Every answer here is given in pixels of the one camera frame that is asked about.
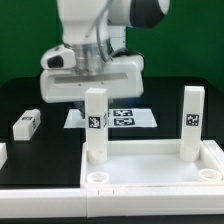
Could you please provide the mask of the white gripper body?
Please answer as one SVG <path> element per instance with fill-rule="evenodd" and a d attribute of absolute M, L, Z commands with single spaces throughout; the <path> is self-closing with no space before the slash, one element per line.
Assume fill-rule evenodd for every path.
<path fill-rule="evenodd" d="M 140 97 L 143 90 L 140 55 L 115 57 L 102 73 L 79 75 L 74 69 L 45 70 L 40 77 L 42 99 L 47 103 L 83 101 L 89 88 L 105 88 L 111 99 Z"/>

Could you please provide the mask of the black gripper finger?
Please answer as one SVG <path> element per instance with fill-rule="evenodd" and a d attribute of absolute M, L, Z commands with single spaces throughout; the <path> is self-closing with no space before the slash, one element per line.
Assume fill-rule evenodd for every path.
<path fill-rule="evenodd" d="M 85 118 L 85 104 L 83 101 L 77 101 L 74 103 L 75 107 L 79 110 L 82 118 Z"/>

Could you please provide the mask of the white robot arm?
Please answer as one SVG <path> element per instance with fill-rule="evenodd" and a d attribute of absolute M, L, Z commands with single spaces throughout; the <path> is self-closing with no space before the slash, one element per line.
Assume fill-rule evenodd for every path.
<path fill-rule="evenodd" d="M 105 88 L 110 99 L 143 94 L 144 59 L 111 46 L 111 26 L 153 28 L 168 14 L 170 0 L 56 0 L 63 43 L 41 58 L 42 99 L 73 102 L 84 109 L 84 93 Z"/>

